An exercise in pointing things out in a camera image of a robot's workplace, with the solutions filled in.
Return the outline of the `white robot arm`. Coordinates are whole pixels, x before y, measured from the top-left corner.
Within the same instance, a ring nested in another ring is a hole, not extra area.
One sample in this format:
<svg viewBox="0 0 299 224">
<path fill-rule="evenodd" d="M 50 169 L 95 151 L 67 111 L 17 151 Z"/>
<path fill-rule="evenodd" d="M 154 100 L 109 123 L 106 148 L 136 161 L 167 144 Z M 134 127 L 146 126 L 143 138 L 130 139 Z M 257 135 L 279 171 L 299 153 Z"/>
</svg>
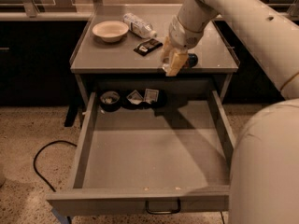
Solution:
<svg viewBox="0 0 299 224">
<path fill-rule="evenodd" d="M 162 59 L 175 76 L 206 25 L 222 16 L 255 61 L 235 87 L 271 93 L 237 137 L 229 187 L 229 224 L 299 224 L 299 26 L 261 0 L 185 0 L 173 17 Z"/>
</svg>

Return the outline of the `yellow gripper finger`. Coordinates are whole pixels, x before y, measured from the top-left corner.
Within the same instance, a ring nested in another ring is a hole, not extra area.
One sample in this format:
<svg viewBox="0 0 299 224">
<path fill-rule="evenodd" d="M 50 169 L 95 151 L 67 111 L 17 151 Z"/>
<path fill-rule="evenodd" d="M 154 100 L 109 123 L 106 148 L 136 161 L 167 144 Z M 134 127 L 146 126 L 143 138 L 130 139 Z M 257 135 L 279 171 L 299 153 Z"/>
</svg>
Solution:
<svg viewBox="0 0 299 224">
<path fill-rule="evenodd" d="M 175 77 L 188 60 L 187 52 L 171 51 L 165 68 L 168 77 Z"/>
<path fill-rule="evenodd" d="M 171 41 L 170 41 L 170 38 L 167 36 L 164 39 L 164 44 L 163 44 L 162 51 L 161 51 L 161 57 L 160 57 L 160 59 L 161 59 L 162 62 L 166 58 L 169 57 L 169 53 L 170 53 L 171 48 L 172 48 Z"/>
</svg>

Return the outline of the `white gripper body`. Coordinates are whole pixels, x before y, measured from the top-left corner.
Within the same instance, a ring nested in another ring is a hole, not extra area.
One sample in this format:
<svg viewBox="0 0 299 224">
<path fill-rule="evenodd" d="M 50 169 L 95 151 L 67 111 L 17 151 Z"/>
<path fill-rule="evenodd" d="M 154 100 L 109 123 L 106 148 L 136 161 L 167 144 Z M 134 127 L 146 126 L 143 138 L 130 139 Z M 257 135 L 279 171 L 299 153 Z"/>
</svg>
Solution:
<svg viewBox="0 0 299 224">
<path fill-rule="evenodd" d="M 170 25 L 168 36 L 173 47 L 177 49 L 193 49 L 204 34 L 202 24 L 193 19 L 183 19 L 174 16 Z"/>
</svg>

